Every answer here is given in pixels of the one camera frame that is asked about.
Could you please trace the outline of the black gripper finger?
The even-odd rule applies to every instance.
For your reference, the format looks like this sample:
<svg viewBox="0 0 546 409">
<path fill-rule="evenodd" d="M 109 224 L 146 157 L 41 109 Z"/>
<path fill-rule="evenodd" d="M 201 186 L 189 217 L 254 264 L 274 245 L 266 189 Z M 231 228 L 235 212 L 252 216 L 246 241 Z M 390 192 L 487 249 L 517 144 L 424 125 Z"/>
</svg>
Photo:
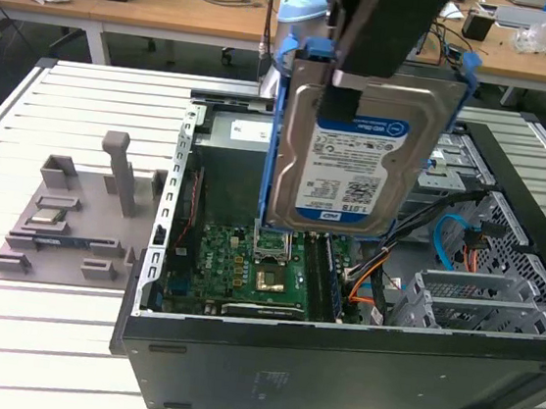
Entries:
<svg viewBox="0 0 546 409">
<path fill-rule="evenodd" d="M 317 116 L 351 122 L 369 78 L 388 79 L 450 0 L 327 0 L 333 60 Z"/>
</svg>

